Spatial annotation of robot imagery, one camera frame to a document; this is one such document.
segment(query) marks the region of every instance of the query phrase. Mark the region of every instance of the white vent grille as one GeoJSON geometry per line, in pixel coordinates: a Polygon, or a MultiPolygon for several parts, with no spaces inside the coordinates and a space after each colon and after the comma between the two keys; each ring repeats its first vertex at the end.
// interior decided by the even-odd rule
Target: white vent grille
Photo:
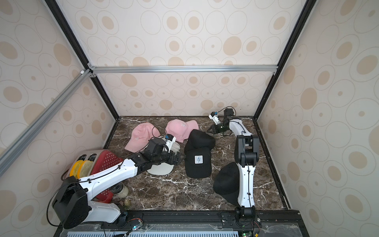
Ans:
{"type": "MultiPolygon", "coordinates": [[[[70,231],[67,237],[113,237],[118,234],[124,234],[122,231],[70,231]]],[[[129,237],[238,237],[237,231],[135,231],[129,234],[129,237]]]]}

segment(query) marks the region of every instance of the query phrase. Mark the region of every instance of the cap logo patch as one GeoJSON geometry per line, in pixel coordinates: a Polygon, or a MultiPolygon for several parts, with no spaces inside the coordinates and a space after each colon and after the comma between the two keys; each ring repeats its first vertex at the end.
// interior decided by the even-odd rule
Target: cap logo patch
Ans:
{"type": "Polygon", "coordinates": [[[202,164],[203,163],[203,156],[202,155],[196,155],[195,156],[195,164],[202,164]]]}

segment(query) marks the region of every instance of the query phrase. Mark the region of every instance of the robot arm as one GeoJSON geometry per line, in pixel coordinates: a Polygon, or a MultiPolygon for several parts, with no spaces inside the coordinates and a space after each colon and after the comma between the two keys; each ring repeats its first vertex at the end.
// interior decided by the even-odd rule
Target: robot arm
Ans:
{"type": "Polygon", "coordinates": [[[238,194],[237,219],[254,220],[255,202],[253,196],[254,171],[259,161],[259,138],[253,135],[243,125],[242,120],[234,116],[230,108],[224,110],[224,120],[220,122],[216,112],[209,115],[215,124],[207,132],[212,134],[223,133],[231,130],[236,136],[234,158],[240,172],[240,191],[238,194]]]}
{"type": "Polygon", "coordinates": [[[92,199],[105,189],[163,162],[179,165],[179,152],[170,151],[175,137],[169,135],[167,141],[153,138],[143,152],[131,154],[119,164],[88,177],[77,180],[66,178],[57,191],[52,203],[59,220],[65,229],[73,228],[82,222],[104,221],[115,223],[118,227],[125,224],[125,214],[114,204],[105,204],[92,199]]]}

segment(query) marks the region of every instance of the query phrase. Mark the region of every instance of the dark marble surface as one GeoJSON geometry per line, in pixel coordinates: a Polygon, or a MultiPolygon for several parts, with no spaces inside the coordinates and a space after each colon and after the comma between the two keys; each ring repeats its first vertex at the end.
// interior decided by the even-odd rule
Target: dark marble surface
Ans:
{"type": "MultiPolygon", "coordinates": [[[[206,131],[213,121],[208,117],[122,117],[110,142],[109,150],[117,156],[126,158],[131,152],[124,149],[128,143],[132,130],[139,123],[150,122],[157,126],[161,134],[167,122],[173,119],[183,121],[196,120],[199,129],[206,131]]],[[[245,127],[256,134],[253,121],[243,118],[245,127]]],[[[165,176],[155,176],[148,172],[124,181],[129,188],[131,210],[234,210],[220,195],[213,191],[213,181],[219,170],[226,164],[234,161],[235,136],[216,138],[216,147],[212,149],[212,175],[204,179],[187,177],[184,161],[175,166],[172,172],[165,176]]],[[[186,144],[179,143],[181,151],[186,144]]],[[[273,176],[267,164],[265,154],[260,145],[260,159],[254,173],[254,201],[257,210],[282,210],[273,176]]]]}

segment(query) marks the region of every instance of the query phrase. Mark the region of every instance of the wallpaper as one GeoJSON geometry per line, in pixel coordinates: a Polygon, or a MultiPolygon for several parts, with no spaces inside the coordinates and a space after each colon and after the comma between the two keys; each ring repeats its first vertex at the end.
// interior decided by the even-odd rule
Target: wallpaper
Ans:
{"type": "Polygon", "coordinates": [[[120,116],[252,116],[272,72],[98,74],[120,116]]]}
{"type": "MultiPolygon", "coordinates": [[[[0,236],[51,237],[46,207],[81,151],[101,149],[114,123],[87,79],[0,177],[0,236]]],[[[49,207],[49,220],[59,224],[49,207]]]]}
{"type": "Polygon", "coordinates": [[[379,1],[315,7],[259,118],[311,237],[379,232],[379,1]]]}
{"type": "Polygon", "coordinates": [[[57,0],[95,66],[276,64],[305,0],[57,0]]]}
{"type": "Polygon", "coordinates": [[[0,154],[80,68],[41,2],[0,1],[0,154]]]}

